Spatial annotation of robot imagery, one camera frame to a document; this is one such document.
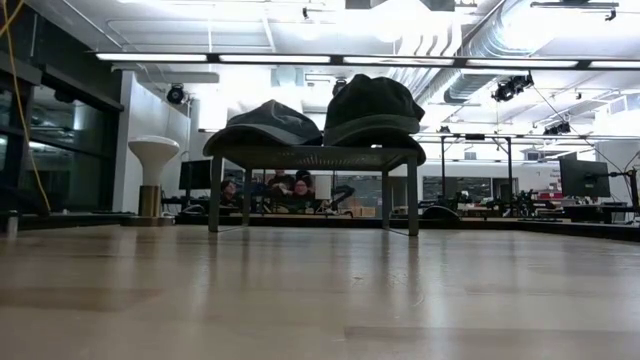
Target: ceiling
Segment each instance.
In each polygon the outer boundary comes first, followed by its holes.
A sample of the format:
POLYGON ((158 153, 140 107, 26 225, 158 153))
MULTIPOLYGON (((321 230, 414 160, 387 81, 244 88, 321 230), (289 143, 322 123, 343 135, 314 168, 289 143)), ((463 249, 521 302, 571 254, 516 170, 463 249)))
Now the ceiling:
MULTIPOLYGON (((27 0, 91 48, 105 52, 404 55, 454 54, 469 30, 500 2, 478 0, 477 8, 457 9, 453 21, 451 14, 431 12, 418 0, 388 0, 373 10, 344 10, 344 0, 218 1, 215 5, 212 1, 184 0, 182 3, 190 5, 159 5, 163 1, 168 0, 27 0), (303 6, 314 9, 309 12, 309 20, 302 17, 303 6)), ((531 16, 531 24, 521 20, 510 28, 509 41, 514 44, 541 41, 531 56, 638 57, 640 36, 636 23, 640 20, 640 1, 619 2, 621 6, 613 21, 605 21, 607 14, 601 11, 555 10, 553 16, 548 16, 548 12, 541 18, 531 16), (552 31, 552 36, 540 40, 536 34, 542 29, 546 29, 545 34, 552 31)), ((237 71, 219 65, 157 65, 146 69, 152 74, 149 78, 155 73, 166 78, 166 74, 172 73, 216 72, 222 85, 225 74, 237 71)), ((302 71, 347 78, 358 72, 372 76, 390 74, 387 69, 362 67, 305 67, 302 71)), ((435 72, 429 72, 422 76, 428 80, 434 75, 435 72)), ((500 79, 497 77, 464 106, 443 104, 438 98, 425 101, 421 104, 427 112, 423 124, 436 127, 444 121, 461 127, 462 131, 464 126, 473 125, 474 129, 493 132, 496 127, 531 126, 551 118, 555 111, 571 109, 574 109, 572 121, 589 124, 594 118, 594 104, 606 104, 595 103, 593 99, 633 92, 636 88, 640 92, 640 75, 635 72, 536 71, 532 75, 537 89, 555 110, 533 89, 511 102, 496 104, 491 91, 500 79)), ((322 104, 313 106, 321 108, 322 104)))

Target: desk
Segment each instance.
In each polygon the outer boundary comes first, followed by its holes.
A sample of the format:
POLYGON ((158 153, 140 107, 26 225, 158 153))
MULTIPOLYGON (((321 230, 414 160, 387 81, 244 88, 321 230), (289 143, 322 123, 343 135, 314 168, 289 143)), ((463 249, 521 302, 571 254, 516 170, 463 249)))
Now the desk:
POLYGON ((631 206, 575 205, 565 206, 564 211, 572 222, 596 221, 611 224, 613 213, 634 213, 635 209, 631 206))
MULTIPOLYGON (((245 170, 243 225, 249 224, 251 173, 254 169, 379 171, 382 173, 382 227, 389 229, 391 213, 389 172, 406 164, 409 236, 418 235, 418 152, 416 150, 337 146, 231 146, 215 151, 204 149, 203 153, 205 156, 213 156, 211 194, 220 191, 223 159, 245 170)), ((220 202, 216 197, 211 197, 209 208, 209 231, 218 232, 220 202)))

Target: ventilation duct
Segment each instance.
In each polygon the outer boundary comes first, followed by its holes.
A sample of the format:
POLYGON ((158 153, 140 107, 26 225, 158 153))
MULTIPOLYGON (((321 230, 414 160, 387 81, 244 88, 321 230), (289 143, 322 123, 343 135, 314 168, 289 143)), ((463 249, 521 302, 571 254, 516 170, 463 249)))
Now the ventilation duct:
MULTIPOLYGON (((549 22, 537 22, 532 18, 532 0, 507 0, 478 33, 457 52, 468 57, 518 57, 529 56, 547 44, 555 33, 549 22)), ((468 101, 480 88, 493 81, 497 75, 465 74, 458 69, 438 72, 428 87, 418 92, 416 98, 423 104, 444 90, 443 100, 451 104, 468 101)))

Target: yellow cable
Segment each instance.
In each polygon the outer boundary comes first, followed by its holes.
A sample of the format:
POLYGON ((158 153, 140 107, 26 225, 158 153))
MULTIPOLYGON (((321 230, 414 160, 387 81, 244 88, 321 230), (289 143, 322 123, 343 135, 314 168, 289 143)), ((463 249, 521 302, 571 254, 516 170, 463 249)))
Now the yellow cable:
MULTIPOLYGON (((4 4, 3 7, 6 9, 7 0, 2 0, 2 3, 4 4)), ((18 16, 18 13, 20 12, 20 9, 22 9, 22 5, 24 5, 24 0, 20 0, 20 2, 18 3, 18 6, 16 6, 16 10, 13 12, 13 14, 11 14, 11 17, 9 17, 9 20, 7 20, 7 18, 5 16, 4 25, 2 26, 2 29, 0 29, 0 38, 2 37, 2 35, 4 35, 5 31, 7 31, 9 29, 9 25, 11 25, 13 23, 13 20, 16 19, 16 16, 18 16)))
MULTIPOLYGON (((36 167, 36 161, 33 157, 33 153, 31 152, 31 149, 28 147, 29 146, 29 128, 27 127, 27 121, 25 120, 24 109, 22 108, 22 99, 20 97, 20 87, 18 86, 18 72, 16 71, 16 62, 13 57, 13 41, 11 39, 11 30, 9 29, 12 19, 15 18, 15 15, 18 13, 18 10, 20 10, 20 7, 22 6, 23 2, 20 1, 20 4, 16 8, 16 11, 13 14, 14 16, 11 19, 9 19, 9 12, 7 11, 7 0, 2 0, 2 2, 4 4, 3 6, 4 20, 5 20, 5 27, 7 31, 7 41, 9 43, 9 60, 11 61, 11 71, 13 71, 13 86, 15 88, 16 99, 17 99, 16 102, 18 103, 18 112, 20 113, 20 120, 22 121, 22 128, 24 130, 24 141, 27 143, 27 149, 28 149, 27 151, 29 152, 29 158, 31 159, 31 166, 33 166, 33 172, 36 175, 36 183, 38 184, 38 188, 40 189, 40 193, 42 194, 44 203, 47 206, 47 211, 51 212, 51 205, 49 204, 49 198, 47 198, 47 194, 45 193, 44 188, 42 187, 42 181, 40 181, 40 174, 38 173, 38 168, 36 167)), ((5 28, 2 28, 2 30, 0 31, 0 36, 2 36, 4 31, 5 31, 5 28)))

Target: window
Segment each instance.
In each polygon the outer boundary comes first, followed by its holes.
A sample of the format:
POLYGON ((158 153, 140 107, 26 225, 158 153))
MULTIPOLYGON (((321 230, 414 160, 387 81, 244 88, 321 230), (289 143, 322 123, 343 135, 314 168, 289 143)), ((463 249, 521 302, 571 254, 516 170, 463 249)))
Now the window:
POLYGON ((0 125, 9 125, 12 98, 10 92, 0 90, 0 125))
MULTIPOLYGON (((103 160, 97 157, 30 142, 42 186, 53 211, 97 210, 108 208, 101 186, 103 160)), ((31 162, 25 164, 21 188, 38 193, 35 172, 31 162)))
POLYGON ((113 149, 109 119, 97 110, 68 95, 45 86, 34 89, 31 131, 54 141, 100 153, 113 149))
POLYGON ((7 158, 7 137, 0 135, 0 171, 4 170, 4 160, 7 158))

